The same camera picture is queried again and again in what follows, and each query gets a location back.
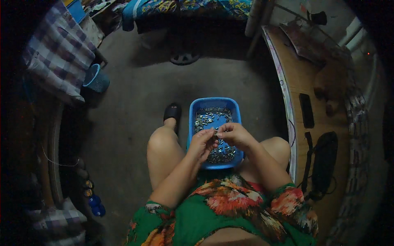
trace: blue ball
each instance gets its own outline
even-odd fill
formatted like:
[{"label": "blue ball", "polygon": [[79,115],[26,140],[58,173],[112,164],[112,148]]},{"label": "blue ball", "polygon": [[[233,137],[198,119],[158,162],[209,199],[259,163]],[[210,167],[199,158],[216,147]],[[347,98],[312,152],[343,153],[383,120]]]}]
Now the blue ball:
[{"label": "blue ball", "polygon": [[94,214],[94,216],[103,217],[105,215],[105,208],[102,204],[96,207],[92,207],[92,213]]},{"label": "blue ball", "polygon": [[90,207],[97,207],[100,203],[101,203],[101,199],[96,195],[92,195],[89,198],[89,206]]}]

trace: woman's right hand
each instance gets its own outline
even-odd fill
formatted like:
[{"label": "woman's right hand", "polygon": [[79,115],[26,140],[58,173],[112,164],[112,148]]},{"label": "woman's right hand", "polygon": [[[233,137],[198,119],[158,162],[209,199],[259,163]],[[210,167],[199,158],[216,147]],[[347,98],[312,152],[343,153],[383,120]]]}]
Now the woman's right hand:
[{"label": "woman's right hand", "polygon": [[217,137],[244,152],[249,152],[252,147],[258,146],[258,141],[239,123],[222,125],[217,131]]}]

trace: blue bedsheet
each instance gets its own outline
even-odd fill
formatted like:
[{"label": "blue bedsheet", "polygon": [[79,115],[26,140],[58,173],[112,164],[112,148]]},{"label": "blue bedsheet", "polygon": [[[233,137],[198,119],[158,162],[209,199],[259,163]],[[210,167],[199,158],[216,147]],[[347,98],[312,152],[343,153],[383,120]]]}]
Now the blue bedsheet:
[{"label": "blue bedsheet", "polygon": [[252,0],[131,0],[122,12],[123,30],[131,31],[134,21],[160,13],[189,17],[211,17],[246,21]]}]

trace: green floral dress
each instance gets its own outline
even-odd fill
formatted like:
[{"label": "green floral dress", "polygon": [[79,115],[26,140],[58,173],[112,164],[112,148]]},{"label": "green floral dress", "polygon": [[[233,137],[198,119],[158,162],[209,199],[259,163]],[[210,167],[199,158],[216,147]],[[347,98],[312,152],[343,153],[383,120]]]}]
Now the green floral dress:
[{"label": "green floral dress", "polygon": [[175,209],[147,202],[134,215],[127,245],[199,245],[222,228],[241,228],[270,245],[315,245],[316,213],[289,183],[266,196],[237,174],[199,179]]}]

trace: checkered bag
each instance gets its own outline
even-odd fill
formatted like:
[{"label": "checkered bag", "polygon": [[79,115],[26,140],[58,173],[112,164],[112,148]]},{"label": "checkered bag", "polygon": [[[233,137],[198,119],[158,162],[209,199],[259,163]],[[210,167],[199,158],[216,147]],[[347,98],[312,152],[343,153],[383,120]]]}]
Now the checkered bag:
[{"label": "checkered bag", "polygon": [[87,218],[74,207],[70,198],[66,198],[59,209],[34,210],[28,214],[45,246],[85,245],[85,230],[81,223]]},{"label": "checkered bag", "polygon": [[35,82],[71,104],[85,101],[79,92],[96,49],[58,1],[40,22],[22,57]]}]

